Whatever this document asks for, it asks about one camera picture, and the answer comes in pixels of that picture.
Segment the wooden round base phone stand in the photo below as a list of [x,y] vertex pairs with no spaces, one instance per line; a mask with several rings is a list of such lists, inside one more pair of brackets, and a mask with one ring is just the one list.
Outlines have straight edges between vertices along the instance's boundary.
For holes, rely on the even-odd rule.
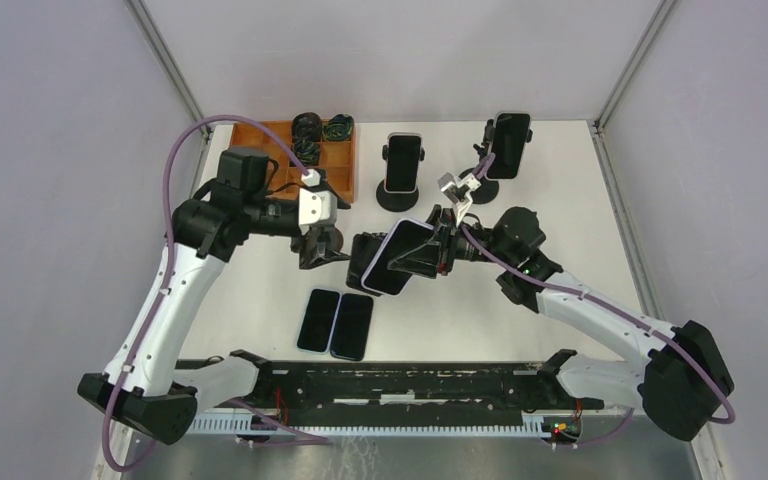
[[344,237],[336,226],[340,209],[350,209],[350,205],[329,190],[301,190],[299,225],[304,230],[299,253],[301,269],[310,270],[350,259],[342,251]]

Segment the lilac case phone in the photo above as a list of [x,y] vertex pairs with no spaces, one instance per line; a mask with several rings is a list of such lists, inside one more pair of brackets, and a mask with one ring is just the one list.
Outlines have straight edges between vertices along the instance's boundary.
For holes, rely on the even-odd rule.
[[398,270],[391,263],[420,247],[433,234],[433,227],[415,219],[398,220],[384,237],[360,278],[365,289],[382,295],[399,295],[412,273]]

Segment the black angled phone stand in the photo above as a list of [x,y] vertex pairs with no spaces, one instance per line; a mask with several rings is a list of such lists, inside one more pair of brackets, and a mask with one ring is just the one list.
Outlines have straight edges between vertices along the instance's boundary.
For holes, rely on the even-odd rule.
[[385,295],[385,292],[379,292],[368,289],[361,284],[361,277],[366,269],[373,264],[373,258],[379,251],[387,234],[384,232],[363,232],[353,237],[350,261],[346,276],[346,286],[369,294],[372,296]]

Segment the light blue case phone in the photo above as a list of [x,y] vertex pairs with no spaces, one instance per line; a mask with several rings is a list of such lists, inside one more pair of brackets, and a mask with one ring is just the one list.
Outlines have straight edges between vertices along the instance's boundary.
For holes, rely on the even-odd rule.
[[319,354],[328,350],[341,297],[338,291],[311,291],[296,339],[297,349]]

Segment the dark blue case phone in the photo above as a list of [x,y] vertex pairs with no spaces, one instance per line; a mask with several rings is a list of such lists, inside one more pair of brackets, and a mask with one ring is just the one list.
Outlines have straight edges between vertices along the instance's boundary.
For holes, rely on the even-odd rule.
[[373,308],[374,299],[370,296],[342,296],[329,347],[332,357],[355,362],[364,359]]

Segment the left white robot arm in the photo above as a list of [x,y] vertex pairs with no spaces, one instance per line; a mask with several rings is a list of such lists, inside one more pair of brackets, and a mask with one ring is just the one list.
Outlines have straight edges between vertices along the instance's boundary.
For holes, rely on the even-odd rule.
[[158,276],[122,349],[78,385],[79,396],[108,419],[172,445],[207,409],[235,398],[255,408],[272,399],[274,381],[250,354],[195,369],[177,364],[208,291],[250,236],[290,239],[302,270],[348,260],[335,223],[349,205],[325,171],[308,169],[296,197],[286,200],[269,188],[278,167],[263,151],[229,148],[215,177],[173,211]]

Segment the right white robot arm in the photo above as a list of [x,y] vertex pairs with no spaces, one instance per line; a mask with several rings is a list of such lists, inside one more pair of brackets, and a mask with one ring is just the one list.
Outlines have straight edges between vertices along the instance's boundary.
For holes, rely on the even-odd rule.
[[457,261],[493,263],[496,282],[513,304],[565,323],[605,346],[618,360],[563,350],[546,362],[540,400],[562,408],[574,398],[640,409],[662,431],[691,441],[709,423],[736,421],[735,385],[711,331],[635,313],[591,289],[541,250],[537,214],[507,209],[496,224],[457,222],[436,206],[428,222],[402,219],[379,249],[379,264],[398,276],[435,278]]

